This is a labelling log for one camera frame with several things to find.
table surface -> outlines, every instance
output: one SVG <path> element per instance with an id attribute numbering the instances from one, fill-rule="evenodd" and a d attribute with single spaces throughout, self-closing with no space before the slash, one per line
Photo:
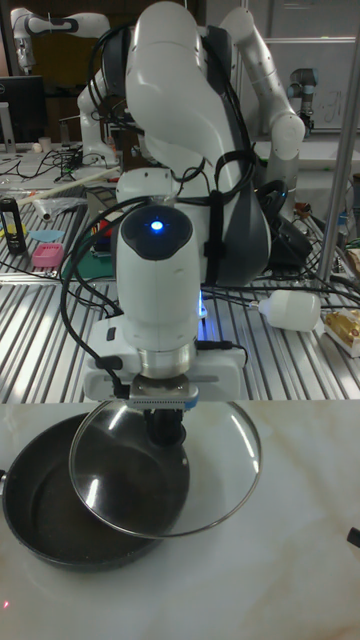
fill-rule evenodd
<path id="1" fill-rule="evenodd" d="M 0 510 L 4 640 L 359 640 L 359 403 L 243 402 L 264 469 L 227 522 L 126 568 L 66 573 L 19 545 Z M 84 405 L 0 406 L 0 466 Z"/>

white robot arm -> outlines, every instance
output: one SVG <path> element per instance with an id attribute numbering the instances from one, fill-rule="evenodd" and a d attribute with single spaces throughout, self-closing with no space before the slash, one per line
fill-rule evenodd
<path id="1" fill-rule="evenodd" d="M 147 147 L 166 166 L 123 174 L 117 197 L 163 201 L 131 212 L 121 224 L 116 280 L 124 315 L 97 323 L 90 338 L 103 360 L 121 367 L 121 381 L 130 385 L 128 403 L 138 408 L 186 409 L 199 394 L 203 400 L 239 397 L 244 351 L 197 348 L 200 286 L 245 284 L 269 257 L 268 226 L 250 182 L 236 190 L 244 169 L 237 156 L 227 161 L 244 142 L 205 69 L 190 13 L 171 2 L 142 13 L 129 49 L 126 98 Z M 213 192 L 209 202 L 200 206 L 190 197 L 206 196 L 198 175 L 184 184 L 184 200 L 168 206 L 166 196 L 179 190 L 176 176 L 198 166 Z M 230 194 L 224 202 L 222 194 Z M 85 392 L 97 400 L 113 393 L 108 374 L 91 358 Z"/>
<path id="2" fill-rule="evenodd" d="M 36 64 L 32 51 L 31 37 L 47 33 L 67 33 L 77 38 L 100 38 L 110 29 L 109 20 L 100 13 L 76 13 L 66 18 L 47 18 L 38 16 L 28 9 L 13 9 L 11 24 L 18 55 L 19 65 L 25 74 L 32 71 Z M 108 94 L 103 73 L 96 75 L 96 82 L 102 97 Z M 83 163 L 112 167 L 117 164 L 112 149 L 101 139 L 99 119 L 94 116 L 95 107 L 86 88 L 78 98 L 80 127 L 83 143 Z"/>
<path id="3" fill-rule="evenodd" d="M 109 20 L 100 13 L 76 13 L 66 18 L 52 18 L 49 13 L 43 18 L 24 7 L 11 11 L 11 26 L 19 65 L 25 74 L 31 73 L 36 64 L 31 36 L 62 32 L 78 38 L 100 38 L 110 29 Z"/>
<path id="4" fill-rule="evenodd" d="M 285 207 L 293 209 L 300 143 L 305 126 L 296 115 L 277 74 L 271 53 L 259 34 L 251 13 L 237 7 L 220 25 L 237 45 L 247 74 L 258 97 L 271 135 L 267 181 L 283 180 L 289 189 Z"/>

black bottle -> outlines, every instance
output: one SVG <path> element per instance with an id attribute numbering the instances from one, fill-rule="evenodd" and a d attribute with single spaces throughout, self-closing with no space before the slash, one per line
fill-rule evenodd
<path id="1" fill-rule="evenodd" d="M 25 253 L 25 238 L 22 230 L 19 207 L 17 206 L 15 198 L 0 199 L 0 218 L 3 224 L 9 252 L 14 255 Z M 12 225 L 13 233 L 9 232 L 9 225 Z"/>

glass lid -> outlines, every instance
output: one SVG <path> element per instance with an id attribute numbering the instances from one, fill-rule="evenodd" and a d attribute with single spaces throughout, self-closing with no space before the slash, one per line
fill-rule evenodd
<path id="1" fill-rule="evenodd" d="M 92 513 L 151 539 L 226 520 L 250 497 L 261 465 L 255 425 L 236 404 L 221 402 L 200 402 L 183 416 L 104 402 L 80 425 L 69 458 L 74 488 Z"/>

pan handle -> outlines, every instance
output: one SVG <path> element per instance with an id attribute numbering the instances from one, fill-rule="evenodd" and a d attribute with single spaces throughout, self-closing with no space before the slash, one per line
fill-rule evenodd
<path id="1" fill-rule="evenodd" d="M 5 480 L 6 480 L 5 470 L 0 469 L 0 496 L 2 496 L 3 494 Z"/>

